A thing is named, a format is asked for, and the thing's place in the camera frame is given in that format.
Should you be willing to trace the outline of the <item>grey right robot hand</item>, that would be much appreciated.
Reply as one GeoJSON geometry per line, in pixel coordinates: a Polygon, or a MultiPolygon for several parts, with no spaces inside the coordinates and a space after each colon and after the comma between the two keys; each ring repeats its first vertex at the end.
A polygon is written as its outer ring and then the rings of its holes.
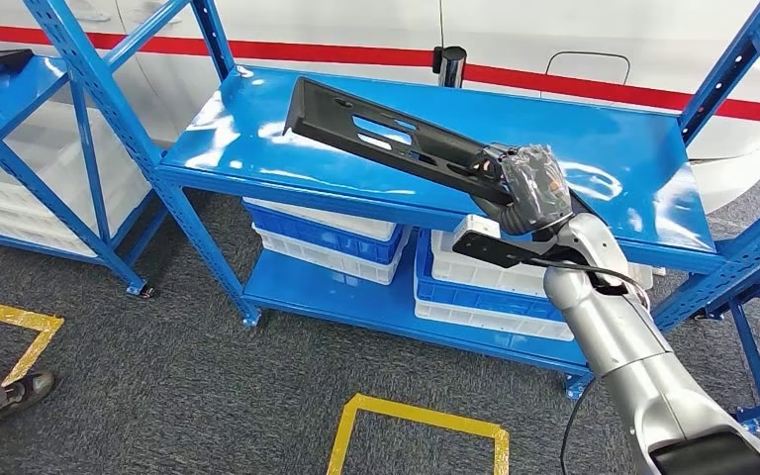
{"type": "Polygon", "coordinates": [[[557,227],[574,215],[569,187],[547,145],[491,143],[475,156],[469,170],[509,193],[511,202],[473,201],[509,235],[557,227]]]}

